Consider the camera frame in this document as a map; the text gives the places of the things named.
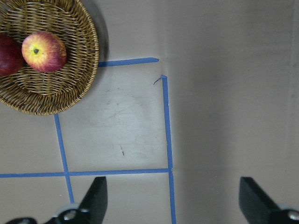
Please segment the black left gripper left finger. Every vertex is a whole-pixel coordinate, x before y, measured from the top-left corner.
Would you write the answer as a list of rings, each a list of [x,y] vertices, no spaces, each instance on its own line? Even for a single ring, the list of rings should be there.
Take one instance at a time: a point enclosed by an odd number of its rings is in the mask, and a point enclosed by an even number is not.
[[[48,224],[101,224],[108,205],[107,179],[96,177],[77,208],[62,211]]]

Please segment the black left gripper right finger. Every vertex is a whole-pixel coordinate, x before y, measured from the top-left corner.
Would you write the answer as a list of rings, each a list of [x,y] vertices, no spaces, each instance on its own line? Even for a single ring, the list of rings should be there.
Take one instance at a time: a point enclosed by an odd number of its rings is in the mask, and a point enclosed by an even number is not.
[[[251,177],[239,182],[239,207],[249,224],[297,224],[299,211],[280,208]]]

